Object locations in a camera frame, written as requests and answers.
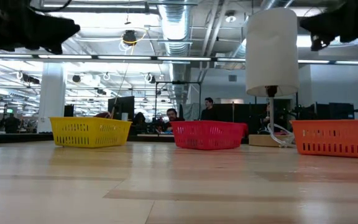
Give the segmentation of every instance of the plastic basket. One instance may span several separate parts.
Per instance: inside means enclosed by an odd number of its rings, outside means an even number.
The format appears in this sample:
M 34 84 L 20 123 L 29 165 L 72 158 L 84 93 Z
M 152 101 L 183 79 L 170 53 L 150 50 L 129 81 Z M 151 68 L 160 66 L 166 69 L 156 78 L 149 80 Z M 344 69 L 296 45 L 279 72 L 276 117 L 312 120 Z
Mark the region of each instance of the plastic basket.
M 50 118 L 58 146 L 107 147 L 126 143 L 132 122 L 106 118 Z
M 178 147 L 187 149 L 234 149 L 241 145 L 247 125 L 219 121 L 172 122 Z
M 358 120 L 291 123 L 300 154 L 358 157 Z

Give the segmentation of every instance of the red basket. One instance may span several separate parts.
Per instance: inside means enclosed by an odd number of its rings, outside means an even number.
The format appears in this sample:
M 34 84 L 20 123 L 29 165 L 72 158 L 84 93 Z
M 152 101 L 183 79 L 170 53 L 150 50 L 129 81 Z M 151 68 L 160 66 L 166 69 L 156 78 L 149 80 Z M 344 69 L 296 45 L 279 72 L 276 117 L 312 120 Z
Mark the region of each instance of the red basket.
M 358 120 L 291 123 L 300 154 L 358 157 Z
M 187 149 L 234 149 L 247 134 L 247 125 L 239 123 L 176 121 L 171 124 L 176 145 Z

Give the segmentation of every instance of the hair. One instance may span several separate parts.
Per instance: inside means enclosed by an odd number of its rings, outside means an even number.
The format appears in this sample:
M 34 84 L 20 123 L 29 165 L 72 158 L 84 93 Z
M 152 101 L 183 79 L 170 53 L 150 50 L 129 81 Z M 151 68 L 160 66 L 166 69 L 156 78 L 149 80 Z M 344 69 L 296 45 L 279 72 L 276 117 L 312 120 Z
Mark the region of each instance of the hair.
M 178 116 L 178 112 L 177 112 L 175 109 L 173 109 L 173 108 L 168 109 L 168 110 L 167 110 L 167 113 L 168 113 L 168 112 L 171 112 L 171 111 L 173 111 L 173 112 L 175 113 L 175 115 Z
M 214 100 L 212 100 L 212 98 L 211 98 L 211 97 L 207 97 L 207 98 L 205 98 L 205 101 L 208 101 L 208 102 L 210 102 L 210 103 L 214 103 Z
M 146 118 L 145 116 L 143 115 L 142 112 L 139 112 L 135 115 L 135 118 L 134 118 L 134 124 L 138 124 L 139 121 L 142 121 L 143 123 L 146 122 Z

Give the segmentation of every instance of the black cable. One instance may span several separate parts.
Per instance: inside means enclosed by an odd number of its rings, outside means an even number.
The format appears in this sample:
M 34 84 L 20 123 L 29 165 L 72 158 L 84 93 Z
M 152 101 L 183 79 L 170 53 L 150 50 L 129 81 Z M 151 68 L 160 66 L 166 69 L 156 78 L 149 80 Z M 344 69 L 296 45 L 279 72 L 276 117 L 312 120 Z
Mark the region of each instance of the black cable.
M 62 7 L 58 7 L 56 9 L 37 9 L 36 7 L 30 6 L 30 8 L 34 11 L 37 12 L 44 12 L 44 13 L 48 13 L 48 12 L 58 12 L 61 11 L 62 9 L 66 8 L 69 4 L 71 4 L 73 0 L 67 0 L 67 2 L 62 6 Z

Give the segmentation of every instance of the man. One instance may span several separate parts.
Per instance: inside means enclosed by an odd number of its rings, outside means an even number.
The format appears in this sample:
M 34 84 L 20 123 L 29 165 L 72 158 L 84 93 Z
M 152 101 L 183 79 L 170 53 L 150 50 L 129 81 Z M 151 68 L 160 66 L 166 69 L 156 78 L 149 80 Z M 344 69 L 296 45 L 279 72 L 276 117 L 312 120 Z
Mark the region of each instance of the man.
M 171 122 L 173 122 L 173 121 L 185 121 L 183 118 L 178 117 L 178 112 L 173 108 L 167 110 L 167 116 L 169 118 L 169 122 L 167 123 L 167 131 L 172 131 Z
M 218 114 L 214 109 L 214 101 L 211 97 L 205 98 L 206 109 L 201 113 L 201 120 L 205 121 L 219 121 Z
M 9 117 L 4 120 L 5 133 L 12 134 L 17 133 L 21 121 L 14 117 L 14 114 L 10 113 Z

